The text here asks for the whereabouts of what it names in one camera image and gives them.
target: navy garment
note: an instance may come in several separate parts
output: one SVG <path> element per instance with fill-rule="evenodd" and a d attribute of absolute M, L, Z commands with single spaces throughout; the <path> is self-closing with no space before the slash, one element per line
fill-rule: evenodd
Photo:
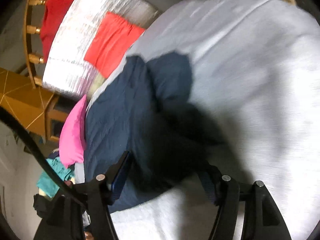
<path fill-rule="evenodd" d="M 200 112 L 187 102 L 192 71 L 175 52 L 145 63 L 127 58 L 123 72 L 90 108 L 85 120 L 85 179 L 133 153 L 121 197 L 110 212 L 148 201 L 203 165 L 207 156 Z"/>

